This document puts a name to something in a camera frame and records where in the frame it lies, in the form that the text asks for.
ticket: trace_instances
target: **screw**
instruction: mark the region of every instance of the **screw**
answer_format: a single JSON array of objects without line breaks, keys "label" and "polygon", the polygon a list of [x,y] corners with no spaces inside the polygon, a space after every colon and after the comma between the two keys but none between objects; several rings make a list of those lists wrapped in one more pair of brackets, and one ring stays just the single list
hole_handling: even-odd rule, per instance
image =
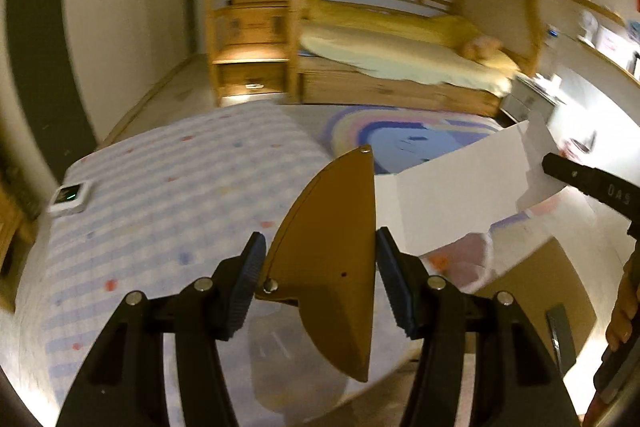
[{"label": "screw", "polygon": [[431,288],[432,290],[440,291],[444,289],[444,286],[447,285],[447,281],[438,275],[434,275],[433,277],[429,277],[427,284],[429,285],[429,288]]},{"label": "screw", "polygon": [[193,287],[199,292],[206,292],[213,287],[213,281],[209,277],[200,277],[193,283]]},{"label": "screw", "polygon": [[136,304],[140,304],[140,302],[142,301],[142,292],[134,291],[134,292],[127,293],[127,296],[124,298],[124,301],[129,306],[135,306]]},{"label": "screw", "polygon": [[498,302],[503,306],[511,306],[513,304],[513,295],[509,292],[498,293]]},{"label": "screw", "polygon": [[267,294],[273,293],[278,289],[278,281],[275,279],[267,279],[262,285],[262,289]]}]

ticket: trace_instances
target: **dark green panel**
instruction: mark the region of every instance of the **dark green panel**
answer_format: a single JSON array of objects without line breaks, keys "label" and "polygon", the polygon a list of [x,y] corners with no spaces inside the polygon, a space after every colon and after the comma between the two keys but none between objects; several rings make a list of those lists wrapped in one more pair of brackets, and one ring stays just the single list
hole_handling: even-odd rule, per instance
[{"label": "dark green panel", "polygon": [[71,163],[96,147],[66,48],[62,0],[6,0],[6,33],[22,109],[61,181]]}]

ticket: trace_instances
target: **white nightstand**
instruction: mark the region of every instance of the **white nightstand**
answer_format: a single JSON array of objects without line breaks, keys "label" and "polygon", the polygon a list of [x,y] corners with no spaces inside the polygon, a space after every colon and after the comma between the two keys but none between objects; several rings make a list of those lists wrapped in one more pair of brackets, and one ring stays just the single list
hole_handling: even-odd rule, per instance
[{"label": "white nightstand", "polygon": [[512,80],[511,92],[502,99],[500,109],[511,120],[521,122],[529,118],[530,111],[537,111],[548,123],[559,100],[549,96],[524,75]]}]

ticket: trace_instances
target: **checkered tablecloth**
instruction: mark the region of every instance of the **checkered tablecloth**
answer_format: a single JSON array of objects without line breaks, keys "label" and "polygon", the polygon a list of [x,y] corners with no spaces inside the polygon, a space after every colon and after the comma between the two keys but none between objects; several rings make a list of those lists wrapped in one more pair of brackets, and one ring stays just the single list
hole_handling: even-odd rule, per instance
[{"label": "checkered tablecloth", "polygon": [[[44,328],[58,402],[124,295],[178,293],[238,255],[255,230],[270,244],[329,160],[279,108],[255,102],[149,131],[71,166],[66,183],[95,187],[84,212],[55,219],[51,230]],[[377,280],[370,382],[396,367],[408,345]],[[243,426],[317,416],[363,388],[318,354],[294,308],[254,301],[244,328],[218,347]],[[164,350],[170,418],[180,426],[171,335]]]}]

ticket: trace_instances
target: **blue dot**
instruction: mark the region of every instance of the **blue dot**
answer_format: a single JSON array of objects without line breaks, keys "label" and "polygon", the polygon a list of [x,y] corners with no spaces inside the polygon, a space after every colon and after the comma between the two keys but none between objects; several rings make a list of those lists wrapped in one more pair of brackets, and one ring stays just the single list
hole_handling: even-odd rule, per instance
[{"label": "blue dot", "polygon": [[191,260],[192,260],[193,256],[191,255],[190,252],[182,252],[178,254],[178,263],[181,266],[187,266],[188,264],[191,264]]}]

